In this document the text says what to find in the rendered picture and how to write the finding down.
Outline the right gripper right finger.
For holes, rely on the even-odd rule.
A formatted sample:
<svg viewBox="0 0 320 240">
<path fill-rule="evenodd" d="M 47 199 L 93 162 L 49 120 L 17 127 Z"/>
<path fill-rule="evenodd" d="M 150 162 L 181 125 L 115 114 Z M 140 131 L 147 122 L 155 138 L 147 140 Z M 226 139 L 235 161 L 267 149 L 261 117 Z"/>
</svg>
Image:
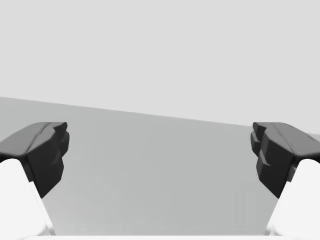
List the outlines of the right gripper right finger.
<svg viewBox="0 0 320 240">
<path fill-rule="evenodd" d="M 267 236 L 320 236 L 320 140 L 282 122 L 254 122 L 260 182 L 278 199 Z"/>
</svg>

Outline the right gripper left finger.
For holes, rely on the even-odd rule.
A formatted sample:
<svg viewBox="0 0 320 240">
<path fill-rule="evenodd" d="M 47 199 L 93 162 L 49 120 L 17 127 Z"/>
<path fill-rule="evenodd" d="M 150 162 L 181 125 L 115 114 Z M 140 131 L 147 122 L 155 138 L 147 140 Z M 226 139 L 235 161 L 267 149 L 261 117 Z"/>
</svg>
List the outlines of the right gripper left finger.
<svg viewBox="0 0 320 240">
<path fill-rule="evenodd" d="M 36 122 L 0 140 L 0 236 L 54 236 L 42 199 L 60 182 L 66 122 Z"/>
</svg>

